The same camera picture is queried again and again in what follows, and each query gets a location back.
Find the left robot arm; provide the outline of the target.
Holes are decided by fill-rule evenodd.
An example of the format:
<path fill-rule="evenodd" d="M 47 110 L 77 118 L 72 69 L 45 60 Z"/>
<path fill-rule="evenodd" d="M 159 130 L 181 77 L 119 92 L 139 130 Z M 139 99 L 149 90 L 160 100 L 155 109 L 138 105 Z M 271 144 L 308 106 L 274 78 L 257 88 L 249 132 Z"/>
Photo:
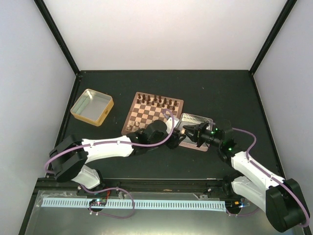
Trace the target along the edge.
<path fill-rule="evenodd" d="M 59 183 L 74 181 L 82 184 L 93 195 L 100 195 L 105 190 L 105 183 L 100 172 L 88 167 L 88 163 L 141 155 L 163 145 L 174 149 L 186 138 L 176 128 L 178 123 L 178 120 L 172 118 L 166 122 L 155 120 L 146 128 L 106 140 L 81 139 L 71 135 L 50 152 L 45 168 L 52 168 L 47 172 L 53 174 Z"/>

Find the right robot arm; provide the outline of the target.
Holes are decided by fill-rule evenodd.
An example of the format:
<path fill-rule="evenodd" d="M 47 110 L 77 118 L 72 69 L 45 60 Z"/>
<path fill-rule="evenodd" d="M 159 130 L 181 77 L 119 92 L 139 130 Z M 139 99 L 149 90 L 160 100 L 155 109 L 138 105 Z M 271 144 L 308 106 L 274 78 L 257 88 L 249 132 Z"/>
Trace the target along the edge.
<path fill-rule="evenodd" d="M 236 128 L 228 120 L 207 121 L 183 128 L 198 147 L 204 143 L 216 147 L 220 158 L 241 174 L 222 185 L 225 196 L 237 194 L 248 199 L 266 214 L 269 223 L 279 232 L 309 225 L 310 212 L 300 185 L 258 163 L 250 155 L 250 148 L 242 150 L 234 140 Z"/>

